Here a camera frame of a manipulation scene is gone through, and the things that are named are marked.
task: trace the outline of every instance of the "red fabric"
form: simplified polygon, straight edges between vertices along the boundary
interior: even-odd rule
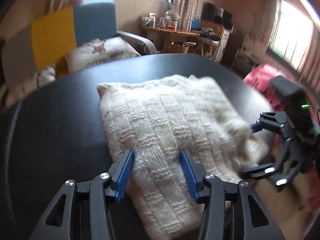
[[[257,68],[253,68],[252,71],[243,79],[243,81],[259,91],[270,102],[275,111],[283,111],[284,108],[281,105],[281,101],[276,97],[276,93],[269,82],[271,78],[279,75],[298,84],[295,82],[295,80],[288,78],[284,73],[268,64],[260,64]],[[306,96],[306,98],[308,104],[312,105],[308,96]],[[312,119],[318,123],[316,108],[310,107],[309,111]],[[281,143],[279,136],[277,136],[275,140],[276,143]],[[316,210],[320,207],[320,179],[316,172],[316,168],[313,168],[311,171],[309,171],[307,175],[310,180],[310,192],[308,198],[309,207],[311,210]]]

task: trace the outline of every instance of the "black table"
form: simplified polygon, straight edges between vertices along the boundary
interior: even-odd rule
[[[194,54],[136,57],[59,78],[32,93],[21,108],[17,105],[1,116],[0,235],[13,239],[19,232],[28,238],[67,179],[81,182],[108,171],[112,162],[99,110],[99,83],[139,83],[173,74],[213,77],[249,123],[255,123],[260,112],[272,111],[263,96],[234,73]],[[272,133],[259,135],[272,143]],[[117,239],[148,239],[128,197],[111,211]]]

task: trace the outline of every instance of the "triangular cutout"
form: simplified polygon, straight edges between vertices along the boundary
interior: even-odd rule
[[[66,203],[66,197],[67,197],[66,194],[62,194],[60,198],[56,201],[50,213],[47,215],[46,219],[44,220],[46,225],[61,227],[64,204]]]
[[[248,195],[251,222],[254,228],[263,227],[269,225],[269,220],[253,198],[252,195]]]

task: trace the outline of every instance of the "blue cushion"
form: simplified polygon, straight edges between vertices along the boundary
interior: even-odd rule
[[[117,36],[115,2],[94,0],[73,7],[76,44],[99,38],[105,40]]]

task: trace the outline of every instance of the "folded garment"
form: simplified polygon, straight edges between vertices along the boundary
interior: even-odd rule
[[[97,90],[113,161],[135,151],[126,192],[153,240],[201,225],[203,205],[189,195],[179,152],[189,150],[208,172],[233,183],[241,166],[255,166],[268,152],[212,78],[174,75]]]

